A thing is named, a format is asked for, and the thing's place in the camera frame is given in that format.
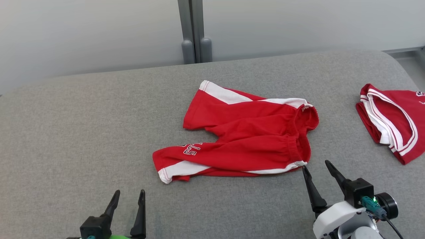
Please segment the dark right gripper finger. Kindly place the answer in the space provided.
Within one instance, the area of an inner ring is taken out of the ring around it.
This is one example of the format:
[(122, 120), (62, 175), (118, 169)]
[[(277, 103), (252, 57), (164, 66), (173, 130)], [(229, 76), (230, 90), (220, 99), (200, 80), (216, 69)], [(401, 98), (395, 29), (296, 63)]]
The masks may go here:
[(347, 179), (344, 177), (344, 175), (339, 172), (339, 170), (329, 161), (325, 160), (325, 165), (330, 172), (330, 174), (335, 178), (336, 182), (338, 183), (341, 191), (343, 192), (344, 199), (347, 197), (347, 184), (351, 181), (350, 179)]
[(304, 176), (312, 211), (314, 213), (323, 213), (327, 209), (327, 202), (321, 197), (320, 193), (315, 187), (312, 181), (312, 176), (306, 165), (302, 167), (302, 173)]

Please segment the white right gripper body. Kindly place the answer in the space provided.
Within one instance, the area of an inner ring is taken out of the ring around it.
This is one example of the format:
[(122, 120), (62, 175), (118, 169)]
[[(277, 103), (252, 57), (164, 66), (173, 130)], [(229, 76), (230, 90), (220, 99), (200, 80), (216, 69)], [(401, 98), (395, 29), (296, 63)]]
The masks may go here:
[(316, 239), (379, 239), (381, 234), (373, 217), (363, 206), (355, 208), (346, 201), (327, 206), (326, 201), (313, 201)]

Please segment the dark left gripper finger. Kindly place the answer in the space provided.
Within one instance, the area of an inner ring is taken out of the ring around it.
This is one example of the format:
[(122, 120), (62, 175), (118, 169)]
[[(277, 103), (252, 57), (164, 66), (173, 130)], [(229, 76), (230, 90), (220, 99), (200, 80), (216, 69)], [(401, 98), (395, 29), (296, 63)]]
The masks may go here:
[(116, 190), (114, 195), (111, 198), (111, 201), (109, 202), (108, 206), (105, 209), (105, 215), (108, 216), (109, 218), (113, 218), (115, 209), (118, 206), (119, 198), (120, 198), (120, 190)]
[(133, 227), (130, 230), (131, 237), (146, 237), (146, 205), (145, 190), (140, 191), (138, 210)]

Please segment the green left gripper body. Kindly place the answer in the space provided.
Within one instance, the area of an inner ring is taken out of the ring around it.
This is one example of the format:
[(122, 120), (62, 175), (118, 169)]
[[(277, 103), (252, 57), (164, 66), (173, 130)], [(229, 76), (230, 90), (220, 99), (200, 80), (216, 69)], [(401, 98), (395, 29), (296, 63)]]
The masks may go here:
[[(67, 237), (67, 239), (82, 239), (81, 237)], [(109, 239), (130, 239), (129, 237), (123, 235), (111, 235)]]

